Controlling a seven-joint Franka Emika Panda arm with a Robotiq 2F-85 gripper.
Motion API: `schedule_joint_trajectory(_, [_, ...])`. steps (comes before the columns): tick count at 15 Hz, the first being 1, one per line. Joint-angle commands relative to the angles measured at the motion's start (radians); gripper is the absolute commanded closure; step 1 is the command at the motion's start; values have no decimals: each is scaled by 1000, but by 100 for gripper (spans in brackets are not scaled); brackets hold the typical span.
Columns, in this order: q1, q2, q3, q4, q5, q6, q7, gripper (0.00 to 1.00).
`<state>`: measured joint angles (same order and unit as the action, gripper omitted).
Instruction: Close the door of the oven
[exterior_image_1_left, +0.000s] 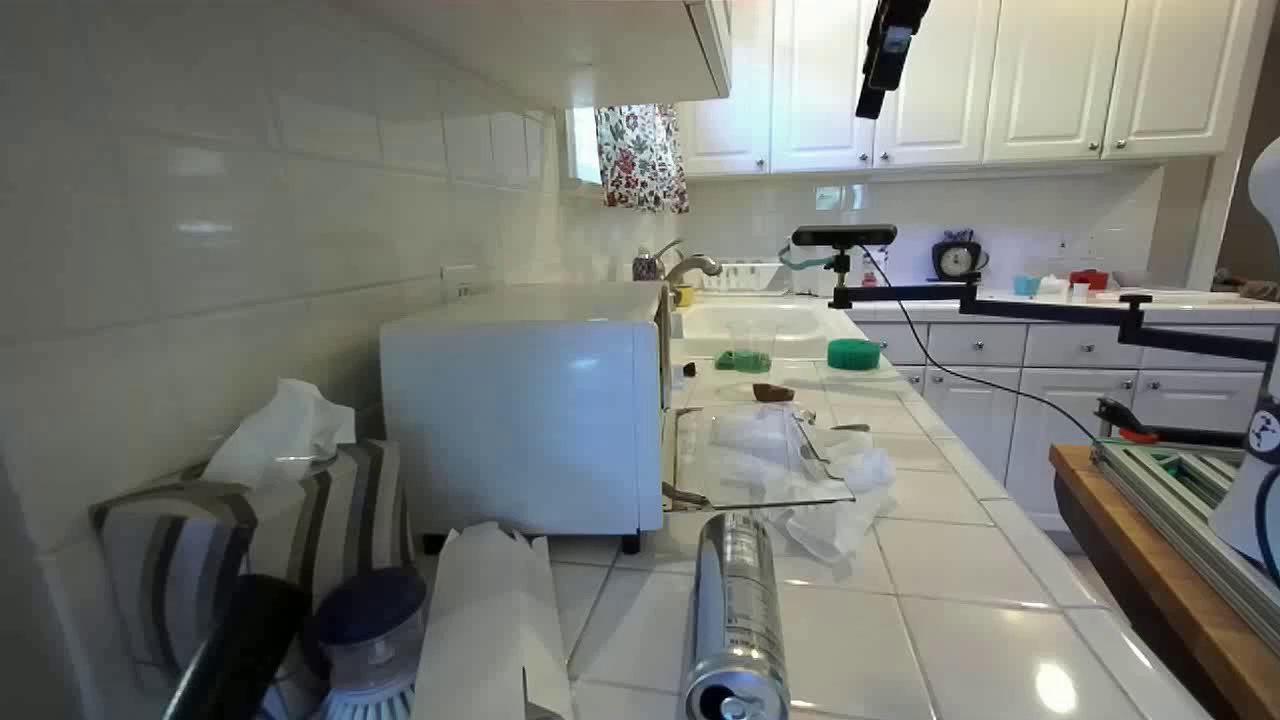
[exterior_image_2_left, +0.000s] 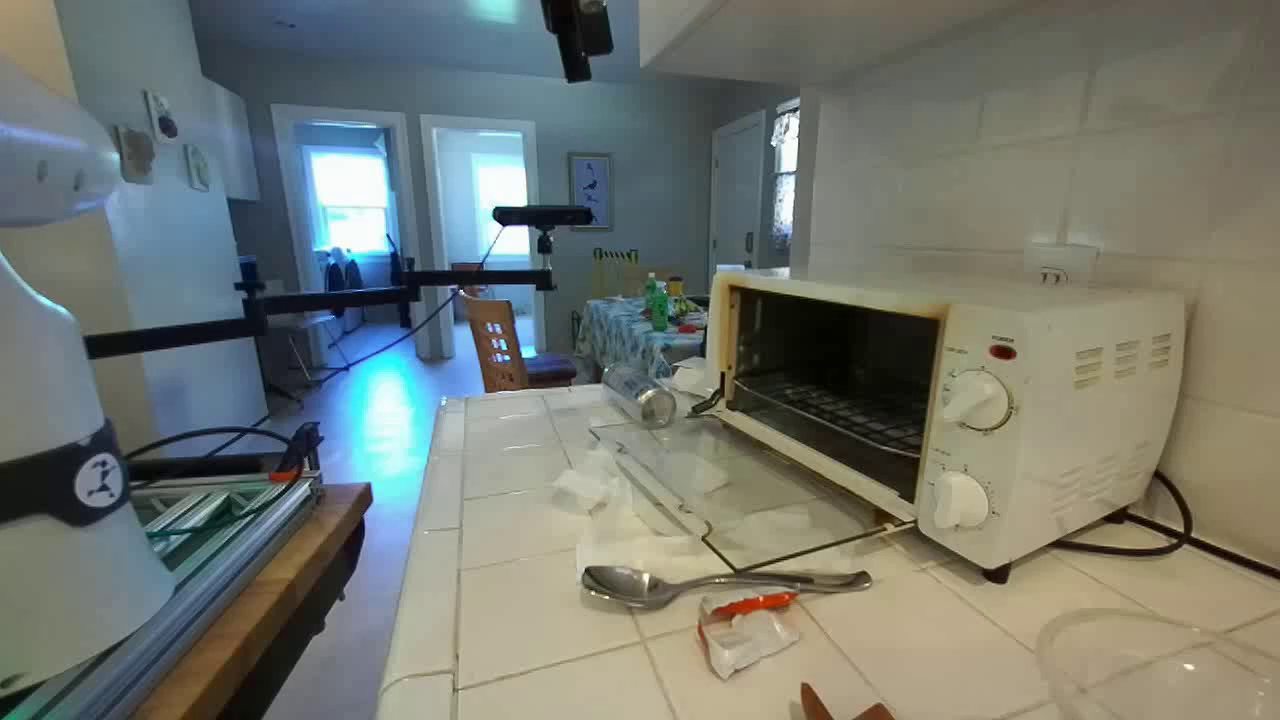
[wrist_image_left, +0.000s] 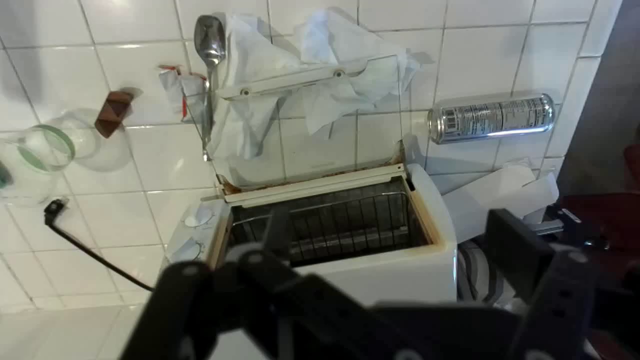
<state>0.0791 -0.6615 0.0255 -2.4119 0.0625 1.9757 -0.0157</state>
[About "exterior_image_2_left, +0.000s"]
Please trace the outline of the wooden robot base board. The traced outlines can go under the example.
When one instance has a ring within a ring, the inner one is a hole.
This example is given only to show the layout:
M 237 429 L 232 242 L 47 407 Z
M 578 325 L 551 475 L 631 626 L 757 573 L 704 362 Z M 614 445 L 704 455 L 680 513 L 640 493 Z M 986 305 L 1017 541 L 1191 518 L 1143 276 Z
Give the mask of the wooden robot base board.
M 368 509 L 368 485 L 328 485 L 128 720 L 259 720 L 342 594 Z

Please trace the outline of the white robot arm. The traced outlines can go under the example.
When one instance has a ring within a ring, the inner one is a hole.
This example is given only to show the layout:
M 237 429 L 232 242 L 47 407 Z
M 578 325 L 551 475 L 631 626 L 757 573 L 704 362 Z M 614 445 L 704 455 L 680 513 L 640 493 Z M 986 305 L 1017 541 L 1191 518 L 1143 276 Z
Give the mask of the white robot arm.
M 4 61 L 0 224 L 83 214 L 117 184 L 105 129 Z M 0 261 L 0 692 L 117 648 L 171 589 L 133 509 L 75 316 Z

